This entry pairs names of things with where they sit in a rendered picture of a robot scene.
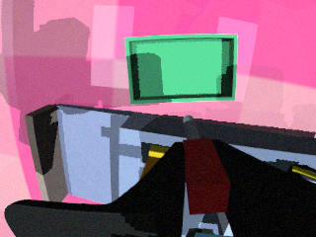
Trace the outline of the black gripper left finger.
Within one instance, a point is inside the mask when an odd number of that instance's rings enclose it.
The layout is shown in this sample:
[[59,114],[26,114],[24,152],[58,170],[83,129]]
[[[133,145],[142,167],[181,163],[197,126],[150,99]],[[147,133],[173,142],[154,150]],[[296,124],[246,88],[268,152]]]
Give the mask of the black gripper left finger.
[[182,237],[186,157],[183,142],[110,204],[31,198],[5,206],[16,237]]

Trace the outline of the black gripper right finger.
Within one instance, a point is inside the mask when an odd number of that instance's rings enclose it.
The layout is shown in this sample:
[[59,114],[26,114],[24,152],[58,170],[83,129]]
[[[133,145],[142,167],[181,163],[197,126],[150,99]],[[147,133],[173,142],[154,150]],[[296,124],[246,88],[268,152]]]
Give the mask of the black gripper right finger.
[[316,237],[316,183],[210,141],[230,181],[225,213],[233,237]]

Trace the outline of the blue-grey ramp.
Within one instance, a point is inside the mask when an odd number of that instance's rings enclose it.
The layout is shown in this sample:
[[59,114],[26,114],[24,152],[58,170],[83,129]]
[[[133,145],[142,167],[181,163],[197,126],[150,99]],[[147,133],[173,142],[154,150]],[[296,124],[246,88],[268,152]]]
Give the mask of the blue-grey ramp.
[[[71,194],[110,204],[139,181],[151,145],[171,147],[187,139],[180,118],[111,108],[48,104],[26,114],[25,123],[43,201]],[[229,143],[282,171],[292,165],[316,170],[316,138],[195,123],[200,139]],[[202,228],[218,236],[216,213],[190,216],[189,208],[185,181],[182,237]]]

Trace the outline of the small teal-topped trolley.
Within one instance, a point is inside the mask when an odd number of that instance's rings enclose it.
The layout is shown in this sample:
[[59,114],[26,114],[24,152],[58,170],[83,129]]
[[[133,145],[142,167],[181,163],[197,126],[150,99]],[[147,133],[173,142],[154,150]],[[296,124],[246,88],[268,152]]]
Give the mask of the small teal-topped trolley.
[[[296,175],[296,177],[303,178],[304,181],[307,179],[308,182],[316,183],[316,170],[312,167],[292,165],[288,167],[287,173]],[[225,212],[216,213],[217,216],[217,226],[218,226],[218,236],[213,233],[213,229],[197,229],[191,230],[186,237],[233,237],[232,229],[230,229],[228,218],[226,218]]]

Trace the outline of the red-headed stop pin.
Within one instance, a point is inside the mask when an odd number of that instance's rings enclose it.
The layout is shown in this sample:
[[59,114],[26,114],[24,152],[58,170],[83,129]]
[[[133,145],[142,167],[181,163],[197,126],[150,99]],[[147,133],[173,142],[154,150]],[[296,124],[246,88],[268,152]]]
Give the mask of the red-headed stop pin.
[[193,116],[183,118],[186,138],[185,181],[189,197],[189,214],[226,212],[230,181],[210,138],[200,139]]

